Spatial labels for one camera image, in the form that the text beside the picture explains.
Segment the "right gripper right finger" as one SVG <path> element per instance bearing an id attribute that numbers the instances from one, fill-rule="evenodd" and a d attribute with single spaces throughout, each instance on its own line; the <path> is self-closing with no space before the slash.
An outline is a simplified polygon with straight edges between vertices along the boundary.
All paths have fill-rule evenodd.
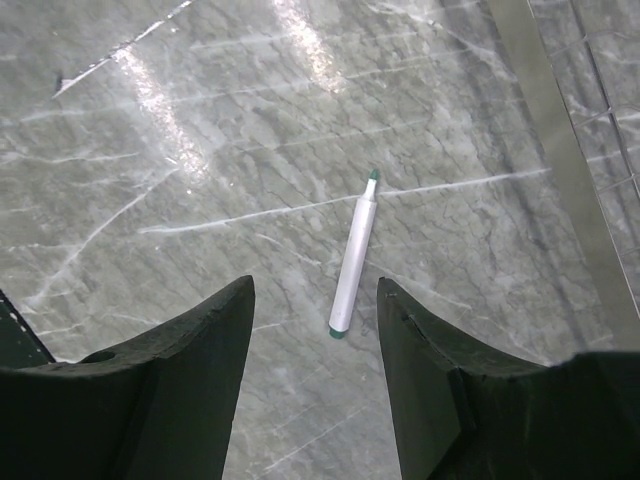
<path id="1" fill-rule="evenodd" d="M 493 348 L 381 278 L 377 320 L 405 479 L 635 479 L 639 356 L 542 366 Z"/>

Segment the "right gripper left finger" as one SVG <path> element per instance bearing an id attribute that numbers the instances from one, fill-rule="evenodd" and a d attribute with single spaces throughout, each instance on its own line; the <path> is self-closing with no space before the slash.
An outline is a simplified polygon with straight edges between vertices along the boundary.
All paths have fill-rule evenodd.
<path id="1" fill-rule="evenodd" d="M 242 276 L 125 342 L 57 361 L 1 303 L 5 479 L 218 479 L 245 369 L 255 288 Z"/>

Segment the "green marker pen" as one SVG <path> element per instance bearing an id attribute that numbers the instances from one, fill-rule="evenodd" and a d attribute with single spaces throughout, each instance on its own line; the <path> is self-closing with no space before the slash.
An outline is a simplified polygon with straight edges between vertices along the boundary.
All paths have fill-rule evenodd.
<path id="1" fill-rule="evenodd" d="M 342 339 L 350 328 L 364 260 L 376 212 L 378 169 L 371 171 L 364 193 L 358 198 L 329 318 L 329 334 Z"/>

